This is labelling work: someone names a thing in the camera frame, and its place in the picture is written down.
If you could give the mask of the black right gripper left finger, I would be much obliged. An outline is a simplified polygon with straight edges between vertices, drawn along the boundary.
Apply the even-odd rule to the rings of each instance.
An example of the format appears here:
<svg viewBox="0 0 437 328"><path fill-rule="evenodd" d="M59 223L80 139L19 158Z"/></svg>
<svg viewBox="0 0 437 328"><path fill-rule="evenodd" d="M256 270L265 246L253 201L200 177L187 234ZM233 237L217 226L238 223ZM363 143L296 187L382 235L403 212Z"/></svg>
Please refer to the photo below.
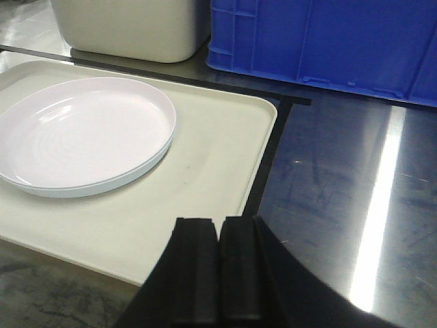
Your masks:
<svg viewBox="0 0 437 328"><path fill-rule="evenodd" d="M156 266L115 327L217 327L219 244L211 219L175 222Z"/></svg>

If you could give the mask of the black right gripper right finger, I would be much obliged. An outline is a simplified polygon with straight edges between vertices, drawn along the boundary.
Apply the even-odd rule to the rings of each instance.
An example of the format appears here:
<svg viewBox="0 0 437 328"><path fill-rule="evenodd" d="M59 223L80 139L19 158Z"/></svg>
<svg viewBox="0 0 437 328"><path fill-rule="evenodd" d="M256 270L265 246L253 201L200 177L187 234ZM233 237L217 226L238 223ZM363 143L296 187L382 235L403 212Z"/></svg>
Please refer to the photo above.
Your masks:
<svg viewBox="0 0 437 328"><path fill-rule="evenodd" d="M320 281L261 217L227 217L219 254L224 327L392 327Z"/></svg>

